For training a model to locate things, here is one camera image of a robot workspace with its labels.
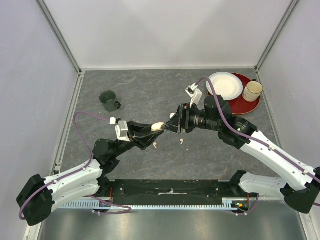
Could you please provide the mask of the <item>beige earbud charging case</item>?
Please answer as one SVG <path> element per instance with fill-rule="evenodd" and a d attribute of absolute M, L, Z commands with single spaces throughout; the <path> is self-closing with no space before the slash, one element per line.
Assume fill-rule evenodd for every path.
<path fill-rule="evenodd" d="M 160 130 L 162 129 L 162 127 L 163 127 L 164 124 L 165 124 L 164 122 L 154 123 L 154 124 L 151 126 L 151 130 L 152 130 L 153 132 L 155 132 L 155 131 L 160 131 Z"/>

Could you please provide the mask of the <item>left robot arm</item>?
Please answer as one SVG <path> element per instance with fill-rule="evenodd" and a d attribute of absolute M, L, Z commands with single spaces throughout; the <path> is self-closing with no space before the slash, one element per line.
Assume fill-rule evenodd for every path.
<path fill-rule="evenodd" d="M 134 147 L 145 150 L 151 146 L 164 133 L 163 126 L 163 122 L 120 120 L 114 127 L 116 139 L 97 140 L 83 164 L 47 177 L 30 177 L 16 198 L 19 219 L 35 226 L 68 202 L 86 196 L 106 196 L 111 187 L 107 174 L 120 163 L 117 158 Z"/>

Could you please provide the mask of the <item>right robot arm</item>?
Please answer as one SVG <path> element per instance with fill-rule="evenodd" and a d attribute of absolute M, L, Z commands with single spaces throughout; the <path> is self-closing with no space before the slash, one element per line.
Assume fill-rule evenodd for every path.
<path fill-rule="evenodd" d="M 217 132 L 225 144 L 253 156 L 279 175 L 279 178 L 272 178 L 239 171 L 239 179 L 229 184 L 233 196 L 257 193 L 284 200 L 300 213 L 311 211 L 320 193 L 320 169 L 294 158 L 255 125 L 233 115 L 229 102 L 220 95 L 206 97 L 203 110 L 196 104 L 180 104 L 176 113 L 162 126 L 162 129 L 176 134 L 188 134 L 196 128 Z"/>

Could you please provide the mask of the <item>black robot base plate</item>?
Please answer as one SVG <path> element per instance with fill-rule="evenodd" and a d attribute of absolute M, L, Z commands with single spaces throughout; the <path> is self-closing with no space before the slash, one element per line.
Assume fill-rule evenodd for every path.
<path fill-rule="evenodd" d="M 255 198 L 235 182 L 218 180 L 116 179 L 100 188 L 95 197 L 111 197 L 117 205 L 199 206 L 221 205 L 223 198 Z"/>

